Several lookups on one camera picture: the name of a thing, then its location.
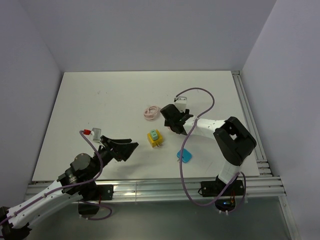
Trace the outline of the yellow cube socket adapter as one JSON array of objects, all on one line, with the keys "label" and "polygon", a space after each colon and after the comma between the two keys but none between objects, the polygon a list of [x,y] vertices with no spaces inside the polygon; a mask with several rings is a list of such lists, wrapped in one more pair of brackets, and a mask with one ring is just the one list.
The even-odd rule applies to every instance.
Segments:
[{"label": "yellow cube socket adapter", "polygon": [[157,133],[158,133],[158,140],[156,141],[153,141],[150,137],[150,132],[147,134],[147,140],[148,142],[150,143],[151,147],[154,148],[154,147],[159,147],[163,144],[164,142],[164,138],[163,136],[161,135],[161,133],[156,129]]}]

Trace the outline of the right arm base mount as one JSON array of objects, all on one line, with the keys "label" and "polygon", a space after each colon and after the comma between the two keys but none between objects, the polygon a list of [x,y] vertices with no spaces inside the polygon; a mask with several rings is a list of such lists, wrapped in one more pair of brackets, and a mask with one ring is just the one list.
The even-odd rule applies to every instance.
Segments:
[{"label": "right arm base mount", "polygon": [[[218,194],[226,186],[218,178],[212,181],[201,181],[198,194],[204,198],[217,197]],[[245,200],[247,193],[247,183],[242,180],[236,179],[233,181],[227,189],[222,193],[222,197],[215,201],[214,206],[220,213],[228,214],[234,211],[237,207],[236,197],[242,197],[239,204],[242,204]]]}]

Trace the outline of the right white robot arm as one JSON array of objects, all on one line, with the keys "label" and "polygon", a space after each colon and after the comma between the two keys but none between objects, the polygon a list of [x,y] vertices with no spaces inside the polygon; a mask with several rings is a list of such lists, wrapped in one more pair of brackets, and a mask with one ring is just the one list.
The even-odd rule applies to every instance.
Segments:
[{"label": "right white robot arm", "polygon": [[245,159],[257,146],[255,138],[247,128],[234,116],[226,120],[211,120],[193,116],[190,110],[178,110],[174,104],[168,104],[160,110],[164,125],[185,139],[184,148],[191,136],[200,136],[215,140],[225,163],[219,172],[216,183],[217,191],[222,195],[229,194],[234,188],[236,174],[241,170]]}]

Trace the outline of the green plug adapter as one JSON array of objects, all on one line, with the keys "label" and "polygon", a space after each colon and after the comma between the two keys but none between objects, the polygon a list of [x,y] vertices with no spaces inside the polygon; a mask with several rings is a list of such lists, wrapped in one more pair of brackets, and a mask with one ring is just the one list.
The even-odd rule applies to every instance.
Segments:
[{"label": "green plug adapter", "polygon": [[156,141],[156,140],[159,139],[159,135],[158,135],[156,129],[152,129],[152,130],[149,132],[149,134],[150,134],[150,137],[151,137],[151,139],[152,139],[153,141]]}]

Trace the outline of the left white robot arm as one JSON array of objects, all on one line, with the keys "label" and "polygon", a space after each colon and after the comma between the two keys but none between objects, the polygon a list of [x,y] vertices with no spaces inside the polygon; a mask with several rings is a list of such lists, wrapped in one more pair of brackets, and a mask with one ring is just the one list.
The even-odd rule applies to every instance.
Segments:
[{"label": "left white robot arm", "polygon": [[0,209],[0,237],[4,240],[23,240],[40,220],[77,201],[93,201],[99,195],[96,179],[112,160],[127,161],[138,147],[132,139],[100,137],[94,155],[78,154],[70,167],[51,185],[29,200],[14,207]]}]

